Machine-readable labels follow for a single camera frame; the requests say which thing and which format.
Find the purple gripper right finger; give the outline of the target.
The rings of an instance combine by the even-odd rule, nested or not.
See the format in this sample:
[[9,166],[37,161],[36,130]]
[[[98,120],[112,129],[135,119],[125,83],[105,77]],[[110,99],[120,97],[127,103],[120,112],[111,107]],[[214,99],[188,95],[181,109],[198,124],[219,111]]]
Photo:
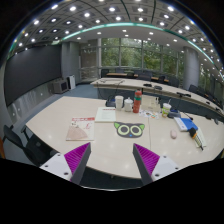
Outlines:
[[152,182],[152,173],[160,159],[160,156],[136,143],[133,144],[133,155],[139,169],[143,185],[150,184]]

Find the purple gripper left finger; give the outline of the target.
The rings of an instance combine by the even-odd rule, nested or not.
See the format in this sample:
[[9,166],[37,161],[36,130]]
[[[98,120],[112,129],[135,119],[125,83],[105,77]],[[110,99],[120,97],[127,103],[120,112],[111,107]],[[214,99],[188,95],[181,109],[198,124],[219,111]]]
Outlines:
[[79,185],[85,171],[85,167],[91,154],[91,144],[81,145],[64,155],[72,172],[71,182]]

